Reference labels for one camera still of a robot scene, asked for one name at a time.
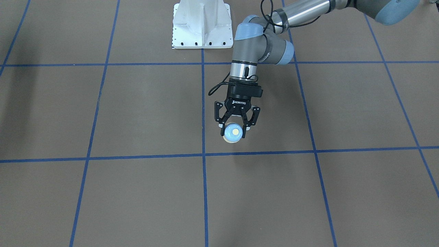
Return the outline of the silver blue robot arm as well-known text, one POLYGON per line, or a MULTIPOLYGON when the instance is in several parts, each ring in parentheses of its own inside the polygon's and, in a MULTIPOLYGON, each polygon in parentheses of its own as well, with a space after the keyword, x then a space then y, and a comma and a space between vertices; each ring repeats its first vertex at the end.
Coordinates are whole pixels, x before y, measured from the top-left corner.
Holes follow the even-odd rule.
POLYGON ((225 100, 214 104, 214 119, 221 136, 228 143, 236 143, 257 123, 260 108, 251 99, 262 97, 258 64, 285 65, 295 53, 293 44, 279 37, 281 33, 345 8, 357 9, 380 24, 393 25, 418 4, 418 0, 298 0, 279 9, 271 7, 270 13, 262 16, 246 17, 236 29, 230 72, 209 92, 212 95, 220 86, 227 86, 225 100))

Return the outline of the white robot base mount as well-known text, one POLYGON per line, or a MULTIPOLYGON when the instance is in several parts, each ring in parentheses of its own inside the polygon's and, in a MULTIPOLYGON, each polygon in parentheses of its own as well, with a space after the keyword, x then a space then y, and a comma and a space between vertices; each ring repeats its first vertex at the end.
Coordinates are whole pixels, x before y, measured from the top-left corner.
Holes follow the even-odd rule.
POLYGON ((173 49, 233 47, 229 4, 222 0, 181 0, 173 10, 173 49))

